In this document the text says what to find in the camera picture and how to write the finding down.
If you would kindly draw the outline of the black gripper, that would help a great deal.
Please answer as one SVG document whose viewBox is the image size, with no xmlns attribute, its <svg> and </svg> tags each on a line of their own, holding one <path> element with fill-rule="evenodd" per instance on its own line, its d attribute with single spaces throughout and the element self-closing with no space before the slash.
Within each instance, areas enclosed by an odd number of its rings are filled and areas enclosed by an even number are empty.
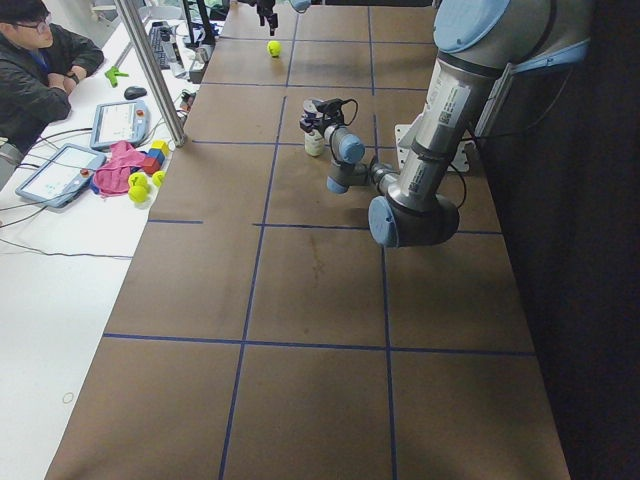
<svg viewBox="0 0 640 480">
<path fill-rule="evenodd" d="M 274 36 L 278 28 L 278 14 L 274 12 L 275 0 L 256 0 L 260 26 L 265 26 L 266 19 L 262 14 L 270 14 L 267 18 L 269 34 Z"/>
<path fill-rule="evenodd" d="M 304 110 L 299 120 L 300 128 L 308 134 L 318 131 L 321 135 L 331 125 L 331 115 L 326 110 Z"/>
</svg>

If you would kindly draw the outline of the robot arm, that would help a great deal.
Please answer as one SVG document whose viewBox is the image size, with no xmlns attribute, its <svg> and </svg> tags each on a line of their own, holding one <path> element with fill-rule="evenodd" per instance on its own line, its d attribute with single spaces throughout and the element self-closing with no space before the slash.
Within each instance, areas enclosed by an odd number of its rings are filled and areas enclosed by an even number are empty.
<svg viewBox="0 0 640 480">
<path fill-rule="evenodd" d="M 275 11 L 275 0 L 239 0 L 240 3 L 253 7 L 261 26 L 267 26 L 269 36 L 274 37 L 279 27 L 278 13 Z M 288 0 L 287 3 L 299 14 L 305 13 L 312 5 L 311 0 Z"/>
<path fill-rule="evenodd" d="M 444 1 L 433 38 L 437 47 L 425 106 L 397 147 L 401 168 L 362 164 L 364 146 L 344 121 L 341 99 L 308 99 L 299 125 L 331 149 L 330 191 L 373 185 L 369 230 L 381 246 L 437 245 L 459 226 L 457 207 L 437 190 L 465 132 L 478 121 L 495 82 L 515 71 L 581 61 L 588 48 L 591 1 Z"/>
</svg>

